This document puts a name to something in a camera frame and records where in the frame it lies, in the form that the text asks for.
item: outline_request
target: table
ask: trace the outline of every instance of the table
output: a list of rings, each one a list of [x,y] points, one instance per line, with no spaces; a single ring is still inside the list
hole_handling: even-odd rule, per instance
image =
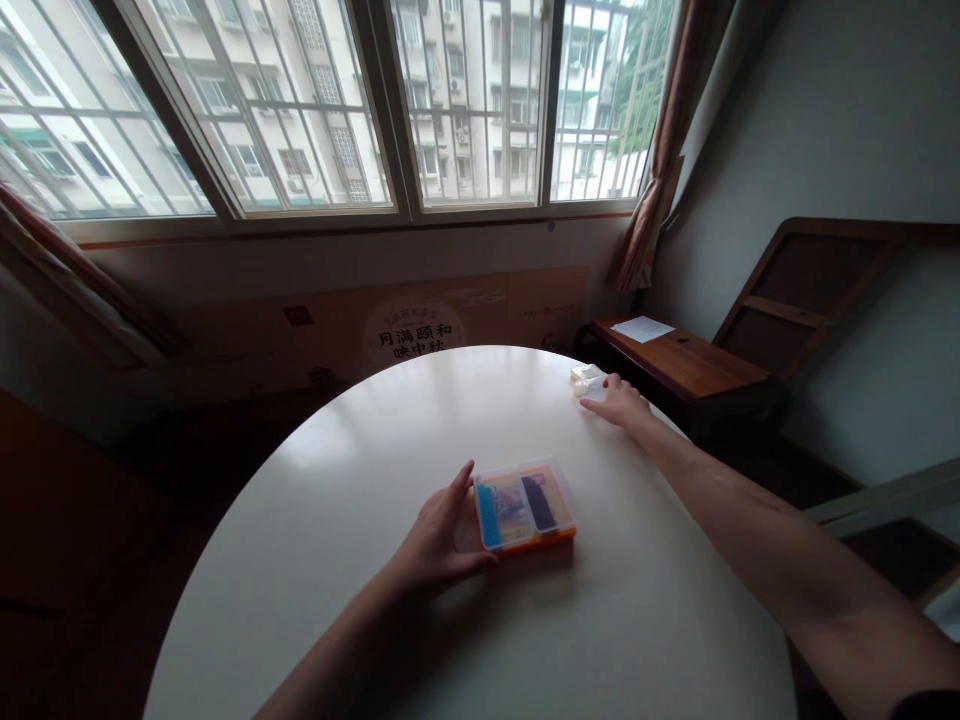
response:
[[[145,717],[249,718],[465,460],[480,471],[551,454],[579,509],[572,552],[504,561],[441,598],[436,623],[467,614],[449,636],[422,637],[443,662],[404,679],[394,714],[795,717],[780,629],[644,452],[578,406],[576,364],[518,347],[447,350],[319,410],[204,550]]]
[[[788,399],[779,379],[680,328],[645,343],[613,329],[634,317],[637,315],[604,318],[584,325],[574,341],[574,354],[584,356],[587,335],[614,348],[639,373],[639,378],[631,379],[640,392],[682,416],[697,444],[709,436],[714,422],[724,418],[757,414],[773,417],[775,422],[779,419]]]

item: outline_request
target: window pane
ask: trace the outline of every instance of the window pane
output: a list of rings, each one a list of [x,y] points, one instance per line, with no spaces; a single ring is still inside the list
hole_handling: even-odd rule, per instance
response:
[[[567,7],[552,200],[640,194],[678,4],[626,0],[614,9]]]
[[[212,212],[89,0],[0,9],[0,180],[54,219]]]
[[[245,209],[393,206],[343,0],[136,2]]]
[[[540,5],[391,0],[424,207],[536,201]]]

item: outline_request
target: hand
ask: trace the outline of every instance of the hand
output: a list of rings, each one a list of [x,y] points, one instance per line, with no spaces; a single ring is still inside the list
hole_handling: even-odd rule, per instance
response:
[[[617,373],[608,375],[603,386],[607,388],[607,397],[603,402],[584,398],[580,404],[622,428],[653,417],[646,398],[629,382],[621,380]]]
[[[384,568],[384,574],[397,583],[402,594],[434,597],[497,564],[492,553],[461,553],[453,543],[453,531],[473,484],[472,470],[470,460],[450,487],[427,500],[406,539]]]

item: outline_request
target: forearm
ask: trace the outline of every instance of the forearm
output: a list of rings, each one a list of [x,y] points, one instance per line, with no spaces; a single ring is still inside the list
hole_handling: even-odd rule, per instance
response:
[[[627,430],[847,717],[960,688],[957,649],[846,546],[649,413]]]
[[[270,696],[254,720],[315,720],[347,714],[366,671],[405,605],[402,586],[376,575]]]

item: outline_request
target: green foliage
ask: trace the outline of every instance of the green foliage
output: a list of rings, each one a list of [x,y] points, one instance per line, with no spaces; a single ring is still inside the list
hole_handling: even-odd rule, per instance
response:
[[[626,49],[619,68],[619,83],[617,94],[613,99],[612,126],[617,128],[619,135],[610,141],[610,153],[620,152],[621,144],[624,152],[631,153],[644,150],[650,144],[654,126],[657,122],[657,111],[660,109],[660,97],[663,93],[664,63],[656,63],[653,67],[646,66],[653,60],[663,57],[670,44],[671,18],[677,0],[662,0],[660,21],[657,22],[658,3],[656,0],[647,0],[648,8],[646,22],[633,18],[627,29]],[[643,39],[643,27],[649,24],[644,57],[640,62],[640,75],[636,86],[636,97],[630,109],[630,95],[633,89],[633,78],[637,68],[637,54]],[[611,60],[607,67],[607,76],[617,72],[615,61]],[[630,110],[629,128],[626,128],[627,111]]]

